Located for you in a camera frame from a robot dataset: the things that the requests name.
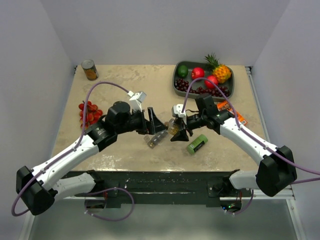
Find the amber pill bottle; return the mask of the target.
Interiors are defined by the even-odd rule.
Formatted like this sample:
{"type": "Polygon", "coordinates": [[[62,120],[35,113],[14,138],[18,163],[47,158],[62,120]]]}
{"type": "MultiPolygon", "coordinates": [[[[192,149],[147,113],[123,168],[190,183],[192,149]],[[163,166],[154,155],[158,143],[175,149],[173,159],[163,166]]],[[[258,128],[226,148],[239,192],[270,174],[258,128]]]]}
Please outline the amber pill bottle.
{"type": "Polygon", "coordinates": [[[173,118],[169,121],[166,121],[164,125],[166,127],[166,131],[172,136],[174,136],[179,131],[179,126],[175,123],[175,120],[173,118]]]}

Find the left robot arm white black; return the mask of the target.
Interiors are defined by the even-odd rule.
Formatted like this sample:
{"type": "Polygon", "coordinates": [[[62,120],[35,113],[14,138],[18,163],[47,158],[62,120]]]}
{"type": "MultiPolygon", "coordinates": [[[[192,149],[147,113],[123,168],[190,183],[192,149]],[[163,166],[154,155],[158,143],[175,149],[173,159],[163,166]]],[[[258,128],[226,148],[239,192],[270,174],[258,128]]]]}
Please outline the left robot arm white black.
{"type": "Polygon", "coordinates": [[[44,213],[62,195],[56,185],[62,177],[84,160],[115,143],[119,134],[137,132],[140,135],[155,135],[166,130],[152,107],[148,107],[147,113],[149,119],[145,119],[143,110],[133,111],[128,103],[115,102],[107,114],[89,126],[65,150],[32,169],[21,167],[16,172],[17,198],[34,216],[44,213]]]}

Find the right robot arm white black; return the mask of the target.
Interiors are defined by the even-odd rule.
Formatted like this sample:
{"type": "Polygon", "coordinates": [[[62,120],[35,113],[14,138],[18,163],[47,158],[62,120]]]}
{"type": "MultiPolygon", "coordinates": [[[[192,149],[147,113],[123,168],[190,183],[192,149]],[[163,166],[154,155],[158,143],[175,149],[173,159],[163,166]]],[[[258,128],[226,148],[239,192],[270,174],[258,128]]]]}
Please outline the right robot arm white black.
{"type": "Polygon", "coordinates": [[[206,127],[215,131],[247,153],[257,164],[257,171],[234,170],[222,180],[220,191],[235,196],[241,189],[261,190],[273,197],[297,179],[292,151],[262,139],[238,121],[230,111],[219,110],[213,98],[205,93],[195,98],[197,112],[188,116],[183,104],[171,109],[178,132],[171,141],[187,142],[193,130],[206,127]]]}

